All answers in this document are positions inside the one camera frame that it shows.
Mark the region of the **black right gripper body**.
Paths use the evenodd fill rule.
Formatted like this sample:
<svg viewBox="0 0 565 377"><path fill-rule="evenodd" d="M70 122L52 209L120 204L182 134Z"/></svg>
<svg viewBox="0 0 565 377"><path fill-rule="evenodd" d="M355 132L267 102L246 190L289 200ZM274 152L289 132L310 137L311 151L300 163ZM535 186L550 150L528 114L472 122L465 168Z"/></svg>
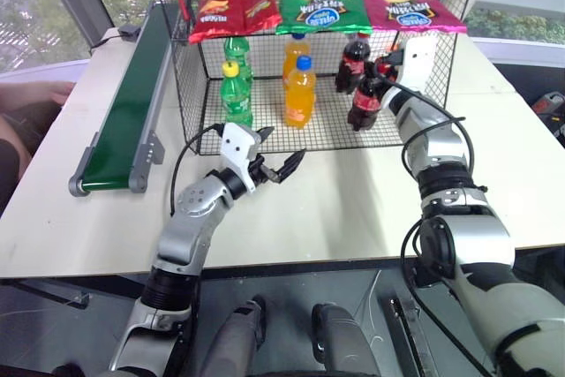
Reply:
<svg viewBox="0 0 565 377"><path fill-rule="evenodd" d="M399 67L403 64L403 50L402 49L394 50L382 57L388 62L387 72L396 71L396 78L397 78Z"/></svg>

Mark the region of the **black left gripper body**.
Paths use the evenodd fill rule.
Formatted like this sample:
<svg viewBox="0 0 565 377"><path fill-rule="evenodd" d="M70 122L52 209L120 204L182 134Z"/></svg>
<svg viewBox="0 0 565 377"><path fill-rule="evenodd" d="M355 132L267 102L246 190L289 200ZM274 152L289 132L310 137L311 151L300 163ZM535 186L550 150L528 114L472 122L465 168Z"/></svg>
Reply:
<svg viewBox="0 0 565 377"><path fill-rule="evenodd" d="M265 157L257 155L248 166L248 174L256 186L262 185L267 181L280 184L282 176L278 171L270 169L264 164Z"/></svg>

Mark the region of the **person's bare hand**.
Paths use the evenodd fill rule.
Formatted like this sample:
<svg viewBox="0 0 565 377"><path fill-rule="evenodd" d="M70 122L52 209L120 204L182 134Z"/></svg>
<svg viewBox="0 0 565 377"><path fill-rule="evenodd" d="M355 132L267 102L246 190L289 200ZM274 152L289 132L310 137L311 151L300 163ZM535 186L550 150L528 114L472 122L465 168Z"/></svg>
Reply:
<svg viewBox="0 0 565 377"><path fill-rule="evenodd" d="M64 105L75 85L72 81L47 81L44 88L49 100Z"/></svg>

